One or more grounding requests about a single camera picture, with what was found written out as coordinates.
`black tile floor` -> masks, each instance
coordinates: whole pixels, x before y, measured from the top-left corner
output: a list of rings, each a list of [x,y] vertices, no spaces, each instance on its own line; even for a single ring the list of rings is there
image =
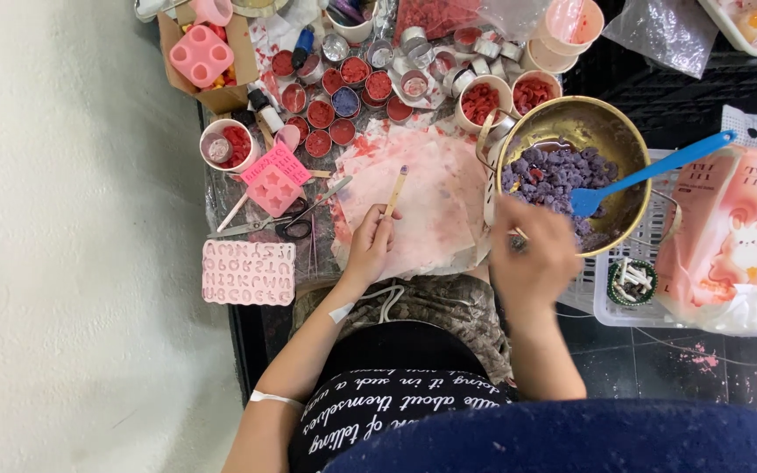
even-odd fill
[[[566,306],[558,306],[558,312],[586,316]],[[288,341],[291,307],[264,307],[262,325],[270,361]],[[672,349],[638,329],[606,327],[594,317],[559,317],[559,326],[589,397],[730,402],[757,410],[757,366]],[[688,329],[645,331],[680,347],[757,363],[757,339]]]

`person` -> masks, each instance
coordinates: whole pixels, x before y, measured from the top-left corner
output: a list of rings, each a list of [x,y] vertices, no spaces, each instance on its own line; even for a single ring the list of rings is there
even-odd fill
[[[393,281],[376,286],[384,296],[381,307],[378,296],[364,296],[394,246],[394,220],[403,218],[399,210],[392,219],[381,218],[384,210],[373,205],[367,212],[341,279],[322,293],[258,381],[223,473],[757,466],[757,413],[584,400],[584,382],[554,312],[557,296],[582,268],[566,217],[510,197],[497,200],[489,269],[509,326],[511,381],[524,399],[535,401],[513,404],[491,379],[499,368],[489,360],[498,356],[490,355],[504,350],[488,354],[463,328],[429,315],[432,308],[447,308],[452,318],[497,326],[497,318],[479,314],[493,307],[491,291],[483,305],[462,299],[474,294],[463,293],[473,275],[451,279],[462,282],[453,286],[459,293],[454,298],[451,291],[430,296],[403,286],[403,292],[414,291],[403,307]],[[520,253],[510,248],[516,227],[527,235]],[[477,280],[489,286],[483,279]],[[347,317],[364,304],[366,327],[351,323],[341,337]],[[472,332],[474,339],[478,331]],[[718,408],[725,411],[715,413]],[[733,436],[722,434],[733,428]]]

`bunny illustration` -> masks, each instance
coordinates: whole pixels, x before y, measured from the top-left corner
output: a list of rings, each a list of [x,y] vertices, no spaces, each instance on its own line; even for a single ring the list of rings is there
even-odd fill
[[[720,253],[711,261],[708,276],[714,281],[728,279],[731,285],[749,284],[757,274],[757,220],[745,225],[745,214],[729,215],[729,234]]]

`metal bowl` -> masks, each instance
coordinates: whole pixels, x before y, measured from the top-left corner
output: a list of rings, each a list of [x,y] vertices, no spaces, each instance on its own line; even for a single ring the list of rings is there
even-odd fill
[[[501,149],[495,181],[500,184],[501,168],[519,159],[521,152],[540,141],[560,136],[577,149],[597,148],[602,156],[618,165],[619,178],[650,164],[644,138],[624,113],[598,99],[567,96],[545,102],[521,118]],[[590,219],[592,228],[603,238],[583,247],[578,256],[594,256],[628,237],[647,209],[650,188],[648,179],[606,197],[603,200],[606,215]]]

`bandage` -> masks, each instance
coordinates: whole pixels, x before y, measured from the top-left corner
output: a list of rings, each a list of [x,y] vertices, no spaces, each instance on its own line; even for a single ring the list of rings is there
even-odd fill
[[[287,397],[281,397],[281,396],[273,395],[273,394],[265,394],[263,392],[258,392],[256,390],[253,390],[253,394],[250,394],[250,402],[258,402],[258,401],[265,401],[265,400],[284,402],[285,404],[288,404],[289,406],[295,407],[299,411],[302,411],[303,409],[305,409],[304,404],[300,402],[296,402],[293,399],[288,399]]]
[[[346,317],[349,314],[349,311],[352,310],[352,307],[355,307],[355,304],[350,302],[340,309],[334,309],[333,311],[329,312],[329,317],[331,317],[331,320],[335,321],[335,323],[341,323],[343,317]]]

